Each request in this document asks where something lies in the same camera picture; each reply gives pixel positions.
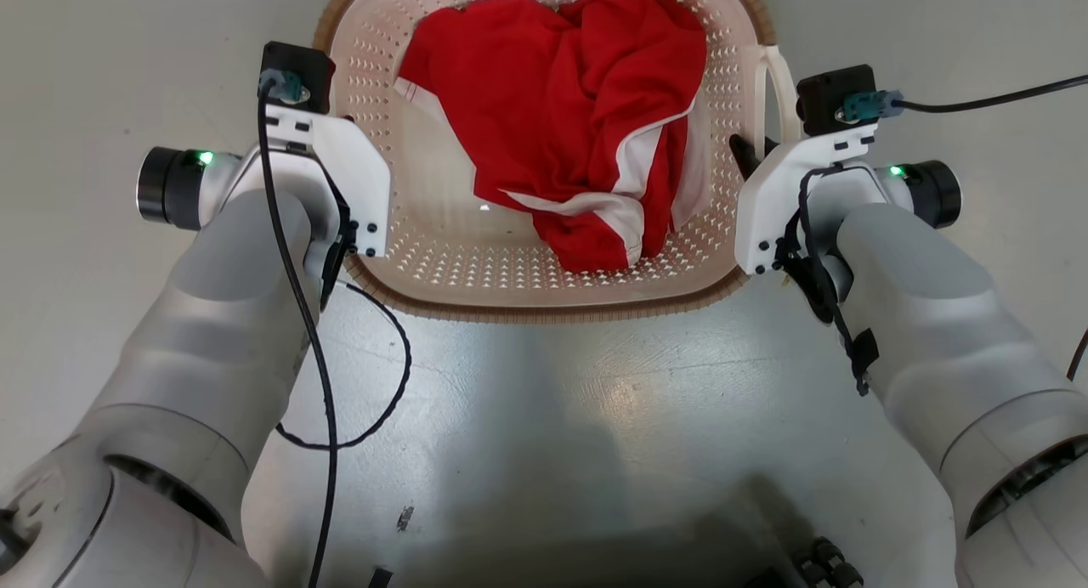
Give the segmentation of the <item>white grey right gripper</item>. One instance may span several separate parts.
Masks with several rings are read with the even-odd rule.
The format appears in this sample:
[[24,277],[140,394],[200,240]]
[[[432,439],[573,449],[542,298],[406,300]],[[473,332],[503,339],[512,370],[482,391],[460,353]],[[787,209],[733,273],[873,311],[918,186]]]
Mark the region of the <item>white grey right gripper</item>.
[[742,135],[730,154],[745,181],[737,200],[734,254],[747,274],[772,267],[777,240],[806,205],[818,243],[827,242],[854,208],[878,201],[878,177],[864,161],[876,126],[854,126],[815,138],[786,142],[764,158]]

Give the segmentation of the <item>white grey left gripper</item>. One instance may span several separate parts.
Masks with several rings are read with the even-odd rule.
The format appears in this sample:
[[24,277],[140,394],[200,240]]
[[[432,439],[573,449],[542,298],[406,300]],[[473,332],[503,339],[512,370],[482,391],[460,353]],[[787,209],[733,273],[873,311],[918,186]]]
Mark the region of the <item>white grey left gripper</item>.
[[269,163],[276,192],[302,203],[312,236],[326,244],[357,224],[356,246],[382,258],[388,246],[391,170],[349,120],[265,105]]

